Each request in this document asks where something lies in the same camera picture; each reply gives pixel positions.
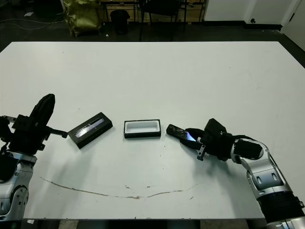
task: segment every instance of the chair leg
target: chair leg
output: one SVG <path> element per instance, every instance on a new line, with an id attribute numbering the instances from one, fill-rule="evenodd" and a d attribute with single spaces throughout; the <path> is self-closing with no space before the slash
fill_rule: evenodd
<path id="1" fill-rule="evenodd" d="M 141 22 L 141 30 L 140 30 L 140 37 L 139 37 L 139 41 L 141 41 L 141 38 L 142 38 L 142 31 L 143 31 L 143 23 L 144 23 L 144 15 L 145 15 L 145 12 L 141 11 L 141 19 L 142 19 L 142 22 Z"/>
<path id="2" fill-rule="evenodd" d="M 183 31 L 185 31 L 185 23 L 186 23 L 186 5 L 187 1 L 184 1 L 184 24 L 183 24 Z"/>
<path id="3" fill-rule="evenodd" d="M 104 7 L 105 7 L 105 12 L 106 12 L 107 22 L 109 22 L 107 5 L 105 4 Z"/>
<path id="4" fill-rule="evenodd" d="M 179 10 L 176 12 L 175 16 L 175 22 L 177 22 L 177 17 L 178 17 Z M 171 42 L 173 41 L 173 28 L 172 28 L 172 35 L 171 35 Z"/>
<path id="5" fill-rule="evenodd" d="M 149 20 L 151 21 L 151 25 L 152 25 L 153 21 L 152 21 L 152 15 L 151 15 L 151 13 L 149 13 Z"/>
<path id="6" fill-rule="evenodd" d="M 176 16 L 175 16 L 175 22 L 177 22 L 178 13 L 179 13 L 179 10 L 177 11 Z"/>

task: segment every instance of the table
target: table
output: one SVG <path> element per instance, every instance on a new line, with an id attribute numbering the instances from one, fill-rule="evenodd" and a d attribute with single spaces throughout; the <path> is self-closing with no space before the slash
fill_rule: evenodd
<path id="1" fill-rule="evenodd" d="M 0 114 L 29 115 L 54 93 L 49 126 L 100 111 L 114 126 L 81 150 L 50 136 L 25 218 L 262 218 L 241 165 L 201 162 L 165 133 L 210 118 L 264 142 L 305 200 L 305 69 L 278 42 L 13 42 L 0 69 Z M 124 139 L 124 120 L 156 118 L 160 139 Z"/>

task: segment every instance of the black trash can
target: black trash can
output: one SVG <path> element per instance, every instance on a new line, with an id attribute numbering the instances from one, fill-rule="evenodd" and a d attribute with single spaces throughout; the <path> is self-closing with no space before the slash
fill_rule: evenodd
<path id="1" fill-rule="evenodd" d="M 114 23 L 117 34 L 126 34 L 128 32 L 127 19 L 130 18 L 125 10 L 114 10 L 110 13 L 111 21 Z"/>

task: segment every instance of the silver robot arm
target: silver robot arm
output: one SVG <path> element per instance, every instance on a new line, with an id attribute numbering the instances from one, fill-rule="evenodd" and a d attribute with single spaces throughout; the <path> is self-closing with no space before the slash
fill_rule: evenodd
<path id="1" fill-rule="evenodd" d="M 304 207 L 294 196 L 283 173 L 261 142 L 245 135 L 232 135 L 215 119 L 204 130 L 185 130 L 192 138 L 181 139 L 184 145 L 197 150 L 197 159 L 205 153 L 219 160 L 232 159 L 246 170 L 248 182 L 268 223 L 268 229 L 305 229 Z"/>
<path id="2" fill-rule="evenodd" d="M 261 152 L 257 159 L 236 154 L 239 141 L 258 144 Z M 235 140 L 231 149 L 233 162 L 242 164 L 256 200 L 268 222 L 268 229 L 305 229 L 304 204 L 293 195 L 284 175 L 272 158 L 269 149 L 251 139 Z"/>
<path id="3" fill-rule="evenodd" d="M 29 182 L 33 175 L 35 156 L 7 151 L 16 161 L 16 169 L 9 180 L 0 180 L 0 222 L 22 220 L 29 199 Z"/>
<path id="4" fill-rule="evenodd" d="M 30 116 L 0 116 L 0 223 L 23 219 L 29 199 L 29 183 L 38 150 L 50 134 L 66 138 L 68 133 L 47 126 L 55 106 L 55 96 L 48 94 L 36 104 Z M 10 131 L 9 124 L 14 123 Z"/>

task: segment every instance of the dark floor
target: dark floor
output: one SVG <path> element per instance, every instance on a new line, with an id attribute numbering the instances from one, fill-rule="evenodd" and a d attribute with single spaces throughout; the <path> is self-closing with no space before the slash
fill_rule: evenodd
<path id="1" fill-rule="evenodd" d="M 34 21 L 50 22 L 57 18 L 63 20 L 58 13 L 62 12 L 61 6 L 48 11 L 48 13 L 35 13 L 32 6 L 13 8 L 10 5 L 0 8 L 0 20 L 21 18 Z M 24 17 L 26 12 L 34 11 L 30 17 Z M 126 35 L 115 34 L 111 23 L 102 26 L 100 34 L 86 34 L 79 37 L 71 37 L 65 22 L 47 25 L 42 29 L 33 29 L 45 26 L 45 24 L 29 21 L 1 21 L 0 22 L 0 51 L 11 42 L 52 41 L 52 42 L 137 42 L 139 40 L 140 25 L 136 22 L 129 24 L 129 32 Z M 173 42 L 216 42 L 216 41 L 278 41 L 305 67 L 305 52 L 300 49 L 285 35 L 277 30 L 251 30 L 242 26 L 203 26 L 202 24 L 186 25 L 183 32 L 182 24 L 155 23 L 152 26 L 145 24 L 143 28 L 143 42 L 169 42 L 173 31 Z"/>

